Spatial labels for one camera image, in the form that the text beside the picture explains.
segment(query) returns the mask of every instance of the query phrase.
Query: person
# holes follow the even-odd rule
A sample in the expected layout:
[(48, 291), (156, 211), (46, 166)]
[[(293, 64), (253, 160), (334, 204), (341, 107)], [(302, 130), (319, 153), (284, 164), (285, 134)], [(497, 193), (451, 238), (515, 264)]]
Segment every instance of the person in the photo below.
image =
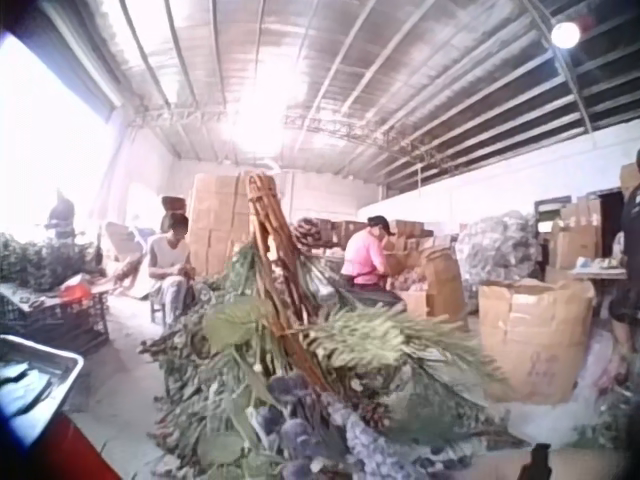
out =
[(344, 252), (342, 277), (358, 290), (386, 290), (384, 281), (389, 268), (382, 250), (382, 240), (392, 236), (389, 222), (382, 215), (367, 219), (367, 228), (351, 237)]
[(182, 314), (189, 281), (195, 271), (191, 265), (185, 236), (189, 219), (183, 213), (172, 213), (168, 233), (149, 239), (149, 277), (155, 280), (150, 295), (162, 304), (167, 324)]
[[(640, 150), (636, 154), (636, 166), (640, 171)], [(628, 358), (635, 351), (631, 326), (640, 317), (640, 184), (627, 197), (622, 209), (622, 257), (621, 264), (627, 279), (616, 286), (609, 304), (616, 351), (609, 366), (616, 383), (624, 383), (628, 377)]]
[(73, 226), (75, 215), (76, 209), (73, 202), (58, 189), (57, 201), (49, 212), (45, 228), (54, 231), (56, 240), (73, 240), (76, 235)]

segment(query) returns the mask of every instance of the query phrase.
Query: hair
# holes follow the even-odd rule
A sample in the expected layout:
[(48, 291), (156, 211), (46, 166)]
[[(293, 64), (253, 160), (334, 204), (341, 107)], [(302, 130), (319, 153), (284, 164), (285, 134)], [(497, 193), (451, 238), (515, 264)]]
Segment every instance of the hair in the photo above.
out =
[(171, 212), (169, 214), (167, 227), (169, 228), (169, 230), (175, 230), (176, 228), (189, 230), (189, 217), (187, 217), (184, 213)]

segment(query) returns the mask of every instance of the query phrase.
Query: white shirt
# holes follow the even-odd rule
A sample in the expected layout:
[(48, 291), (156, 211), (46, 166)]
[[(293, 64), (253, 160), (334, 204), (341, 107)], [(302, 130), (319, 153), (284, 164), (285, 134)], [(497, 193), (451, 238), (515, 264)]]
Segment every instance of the white shirt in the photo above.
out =
[(157, 268), (171, 268), (176, 265), (184, 265), (189, 256), (189, 245), (182, 240), (176, 248), (171, 248), (167, 240), (167, 234), (161, 233), (149, 239), (149, 252), (156, 254)]

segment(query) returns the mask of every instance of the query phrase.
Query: bright window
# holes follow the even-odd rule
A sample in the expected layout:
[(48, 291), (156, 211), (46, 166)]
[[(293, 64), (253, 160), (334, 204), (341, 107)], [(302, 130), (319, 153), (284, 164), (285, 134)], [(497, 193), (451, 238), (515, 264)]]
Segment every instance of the bright window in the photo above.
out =
[(56, 188), (82, 221), (112, 151), (111, 129), (14, 37), (0, 44), (0, 72), (0, 230), (44, 224)]

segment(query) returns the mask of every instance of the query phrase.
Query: black cap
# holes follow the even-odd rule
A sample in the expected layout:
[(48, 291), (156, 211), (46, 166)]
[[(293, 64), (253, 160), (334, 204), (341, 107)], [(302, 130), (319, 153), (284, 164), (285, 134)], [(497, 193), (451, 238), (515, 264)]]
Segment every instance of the black cap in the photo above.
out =
[(374, 215), (373, 217), (367, 218), (367, 225), (369, 225), (370, 227), (380, 227), (382, 228), (382, 231), (389, 236), (395, 235), (395, 233), (391, 233), (389, 220), (387, 220), (382, 215)]

